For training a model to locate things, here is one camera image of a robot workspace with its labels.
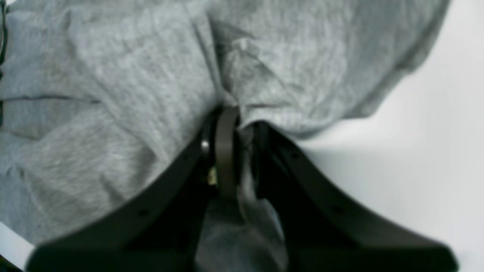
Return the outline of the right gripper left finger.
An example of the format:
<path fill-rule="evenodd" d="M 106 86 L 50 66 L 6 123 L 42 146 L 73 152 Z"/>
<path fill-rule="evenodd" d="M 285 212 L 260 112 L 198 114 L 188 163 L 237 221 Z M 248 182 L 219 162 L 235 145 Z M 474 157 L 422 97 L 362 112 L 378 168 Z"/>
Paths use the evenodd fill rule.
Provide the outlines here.
<path fill-rule="evenodd" d="M 212 199 L 236 200 L 237 107 L 215 110 L 147 189 L 104 218 L 38 246 L 28 272 L 191 272 Z"/>

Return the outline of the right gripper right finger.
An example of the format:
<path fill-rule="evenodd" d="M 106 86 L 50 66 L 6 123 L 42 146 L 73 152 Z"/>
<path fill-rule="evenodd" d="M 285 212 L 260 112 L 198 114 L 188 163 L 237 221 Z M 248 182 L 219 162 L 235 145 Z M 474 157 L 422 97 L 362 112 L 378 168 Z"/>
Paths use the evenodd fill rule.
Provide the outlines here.
<path fill-rule="evenodd" d="M 283 227 L 291 272 L 456 272 L 443 243 L 365 208 L 266 122 L 254 126 L 256 194 Z"/>

